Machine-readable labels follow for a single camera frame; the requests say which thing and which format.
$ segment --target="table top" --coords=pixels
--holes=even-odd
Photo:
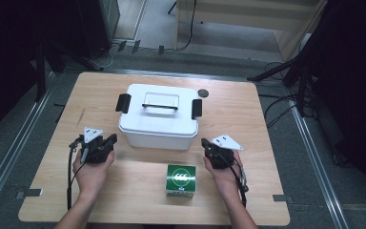
[[[133,83],[206,89],[198,135],[187,151],[131,147],[118,129],[121,113],[118,96]],[[116,133],[115,162],[96,202],[90,222],[230,224],[212,175],[204,168],[200,139],[227,134],[244,150],[240,152],[250,191],[247,210],[258,225],[286,225],[290,216],[283,195],[273,149],[260,107],[256,86],[187,77],[141,76],[111,73],[81,73],[55,129],[31,189],[43,189],[40,197],[27,197],[19,212],[23,221],[58,221],[67,212],[67,169],[69,145],[88,126]],[[196,167],[197,190],[193,198],[167,197],[168,164]],[[78,196],[72,185],[72,200]]]

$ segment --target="wooden table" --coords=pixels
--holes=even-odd
[[[118,129],[120,113],[114,111],[118,96],[132,83],[206,89],[198,136],[188,151],[131,147]],[[225,205],[211,174],[204,168],[200,138],[228,134],[244,151],[240,153],[250,191],[247,209],[258,225],[286,225],[286,202],[273,195],[283,190],[275,157],[257,96],[249,82],[198,78],[81,73],[61,120],[35,175],[31,189],[42,188],[40,197],[25,199],[19,212],[23,221],[58,221],[67,211],[69,145],[85,126],[118,135],[116,159],[109,170],[100,199],[89,219],[106,223],[230,224]],[[168,164],[196,166],[197,191],[193,198],[166,197]],[[78,196],[75,182],[72,200]]]
[[[292,57],[306,33],[313,32],[326,2],[327,0],[197,0],[194,20],[274,30],[277,46],[286,61]],[[194,0],[177,0],[176,3],[175,47],[179,22],[190,24],[192,21]]]

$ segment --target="green box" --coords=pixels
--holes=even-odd
[[[195,186],[195,166],[168,165],[166,196],[192,198]]]

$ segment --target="white plastic box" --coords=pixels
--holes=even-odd
[[[197,136],[201,101],[193,89],[131,84],[117,102],[118,128],[131,146],[187,150]]]

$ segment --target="box handle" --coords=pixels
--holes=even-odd
[[[192,120],[203,115],[203,100],[193,99],[192,101]]]
[[[144,108],[154,107],[154,108],[174,109],[175,111],[177,111],[177,109],[178,109],[177,107],[174,107],[174,106],[153,105],[153,104],[146,104],[146,103],[143,103],[142,106]]]
[[[130,94],[121,94],[118,96],[117,106],[115,110],[117,112],[123,112],[123,114],[127,114],[130,108],[130,102],[132,100],[132,96]]]

